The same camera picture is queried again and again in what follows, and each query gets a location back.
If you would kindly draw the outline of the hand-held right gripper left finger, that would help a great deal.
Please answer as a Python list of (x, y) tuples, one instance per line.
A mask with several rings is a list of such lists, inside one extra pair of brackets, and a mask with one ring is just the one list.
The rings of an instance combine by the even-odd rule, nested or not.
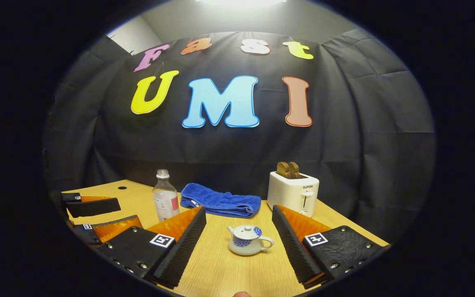
[(206, 211), (199, 206), (148, 229), (130, 226), (96, 250), (130, 274), (174, 289), (205, 225)]

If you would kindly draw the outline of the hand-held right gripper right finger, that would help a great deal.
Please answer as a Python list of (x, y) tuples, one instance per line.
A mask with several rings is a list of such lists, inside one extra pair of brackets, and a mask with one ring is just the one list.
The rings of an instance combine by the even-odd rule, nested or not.
[(353, 274), (391, 247), (349, 226), (331, 228), (282, 205), (273, 206), (272, 222), (305, 289)]

